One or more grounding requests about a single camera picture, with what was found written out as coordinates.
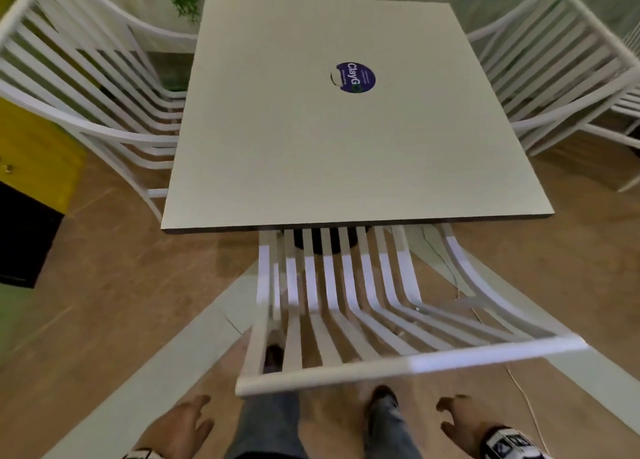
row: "hand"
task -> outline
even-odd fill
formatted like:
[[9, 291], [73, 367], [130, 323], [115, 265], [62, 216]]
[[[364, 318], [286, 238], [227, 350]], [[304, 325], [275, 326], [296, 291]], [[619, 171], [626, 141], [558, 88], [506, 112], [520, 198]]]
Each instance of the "hand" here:
[[440, 428], [464, 452], [480, 459], [480, 442], [492, 427], [502, 425], [494, 418], [489, 407], [469, 395], [442, 397], [436, 405], [438, 412], [451, 413], [453, 423], [443, 422]]
[[196, 427], [202, 407], [210, 400], [208, 395], [198, 395], [176, 405], [147, 427], [134, 449], [151, 449], [165, 459], [192, 459], [213, 429], [211, 419]]

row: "leg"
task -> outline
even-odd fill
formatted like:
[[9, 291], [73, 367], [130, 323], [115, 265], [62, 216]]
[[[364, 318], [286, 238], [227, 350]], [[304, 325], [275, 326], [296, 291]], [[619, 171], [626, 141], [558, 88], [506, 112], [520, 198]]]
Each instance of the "leg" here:
[[365, 459], [422, 459], [398, 409], [393, 391], [376, 388], [367, 407]]
[[[282, 370], [283, 350], [267, 348], [264, 372]], [[245, 453], [270, 453], [307, 459], [298, 437], [300, 399], [297, 392], [259, 395], [245, 400], [231, 445], [225, 459], [236, 459]]]

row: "purple sticker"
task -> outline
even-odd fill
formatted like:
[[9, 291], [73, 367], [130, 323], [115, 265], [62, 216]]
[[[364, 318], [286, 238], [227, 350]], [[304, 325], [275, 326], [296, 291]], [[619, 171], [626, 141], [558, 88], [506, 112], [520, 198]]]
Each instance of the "purple sticker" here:
[[341, 63], [336, 66], [340, 72], [340, 90], [350, 94], [363, 94], [373, 89], [376, 76], [370, 68], [355, 62]]

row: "electrical cable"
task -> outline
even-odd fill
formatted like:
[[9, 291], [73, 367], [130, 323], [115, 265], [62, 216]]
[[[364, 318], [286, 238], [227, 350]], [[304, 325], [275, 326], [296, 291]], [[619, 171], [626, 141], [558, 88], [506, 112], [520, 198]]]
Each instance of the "electrical cable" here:
[[[460, 286], [458, 285], [458, 276], [457, 276], [456, 272], [449, 266], [449, 263], [447, 263], [446, 259], [442, 255], [440, 255], [440, 253], [435, 249], [435, 247], [433, 245], [431, 245], [431, 242], [429, 241], [429, 239], [427, 238], [427, 235], [425, 233], [424, 226], [422, 226], [422, 238], [424, 238], [424, 241], [431, 247], [431, 250], [433, 250], [433, 252], [440, 258], [442, 263], [447, 267], [447, 270], [449, 270], [449, 272], [451, 273], [451, 276], [453, 277], [453, 283], [456, 286], [456, 289], [458, 291], [458, 295], [456, 297], [456, 300], [460, 299]], [[480, 319], [480, 316], [478, 316], [476, 310], [471, 308], [471, 311], [476, 315], [477, 320], [480, 321], [482, 324], [484, 324], [484, 321], [482, 319]], [[516, 385], [518, 390], [520, 390], [520, 393], [522, 394], [522, 397], [527, 402], [527, 407], [529, 407], [529, 413], [531, 415], [531, 418], [533, 419], [533, 423], [536, 426], [536, 431], [538, 432], [538, 436], [540, 437], [540, 442], [542, 442], [542, 446], [545, 448], [545, 452], [548, 455], [551, 455], [551, 453], [549, 452], [549, 448], [547, 447], [547, 443], [545, 442], [545, 438], [542, 436], [542, 431], [540, 430], [540, 424], [538, 423], [538, 418], [536, 416], [536, 413], [533, 411], [533, 406], [532, 406], [532, 404], [531, 404], [531, 402], [529, 400], [529, 397], [527, 396], [525, 391], [522, 389], [520, 384], [517, 382], [517, 380], [515, 379], [515, 377], [511, 373], [511, 370], [509, 369], [509, 365], [507, 365], [505, 363], [504, 367], [506, 368], [507, 373], [511, 377], [512, 381], [514, 382], [514, 384]]]

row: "square table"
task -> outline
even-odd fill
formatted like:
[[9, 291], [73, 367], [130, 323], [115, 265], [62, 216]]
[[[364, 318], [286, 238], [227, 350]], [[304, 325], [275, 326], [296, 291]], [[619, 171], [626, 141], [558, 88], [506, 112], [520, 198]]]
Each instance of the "square table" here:
[[206, 0], [164, 231], [552, 213], [448, 4]]

